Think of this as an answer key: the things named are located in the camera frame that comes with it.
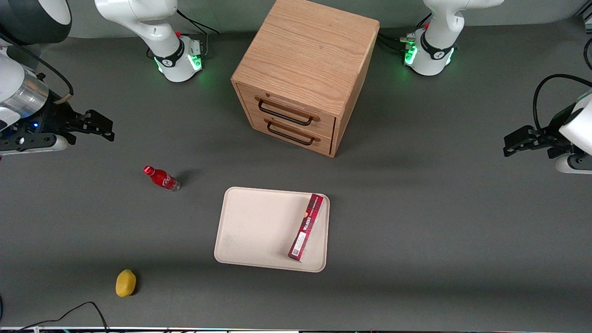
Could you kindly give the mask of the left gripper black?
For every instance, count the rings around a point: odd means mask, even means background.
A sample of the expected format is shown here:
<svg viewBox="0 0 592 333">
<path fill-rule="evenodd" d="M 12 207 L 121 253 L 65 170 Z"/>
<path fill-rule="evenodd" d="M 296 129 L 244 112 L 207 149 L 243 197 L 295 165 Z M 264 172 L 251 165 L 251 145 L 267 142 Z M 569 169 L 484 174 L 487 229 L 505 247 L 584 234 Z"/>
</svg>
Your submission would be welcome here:
<svg viewBox="0 0 592 333">
<path fill-rule="evenodd" d="M 505 147 L 503 154 L 510 157 L 513 154 L 525 150 L 547 149 L 547 155 L 550 159 L 558 158 L 563 154 L 574 154 L 578 152 L 575 146 L 562 134 L 560 127 L 567 123 L 569 116 L 574 110 L 575 104 L 571 104 L 561 110 L 550 120 L 548 126 L 541 127 L 536 116 L 536 128 L 533 126 L 523 126 L 518 130 L 504 137 Z"/>
</svg>

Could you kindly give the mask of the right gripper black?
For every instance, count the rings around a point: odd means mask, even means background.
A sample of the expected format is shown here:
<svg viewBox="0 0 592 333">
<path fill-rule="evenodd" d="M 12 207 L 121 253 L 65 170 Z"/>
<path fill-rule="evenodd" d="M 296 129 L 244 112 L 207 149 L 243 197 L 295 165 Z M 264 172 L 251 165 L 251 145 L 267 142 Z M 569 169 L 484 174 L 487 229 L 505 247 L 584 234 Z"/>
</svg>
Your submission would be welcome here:
<svg viewBox="0 0 592 333">
<path fill-rule="evenodd" d="M 43 105 L 42 109 L 30 117 L 20 119 L 15 124 L 1 131 L 1 138 L 8 137 L 24 128 L 26 133 L 52 133 L 65 139 L 76 139 L 70 132 L 98 135 L 112 142 L 113 122 L 95 110 L 87 110 L 85 114 L 75 112 L 69 103 L 56 105 L 52 101 Z"/>
</svg>

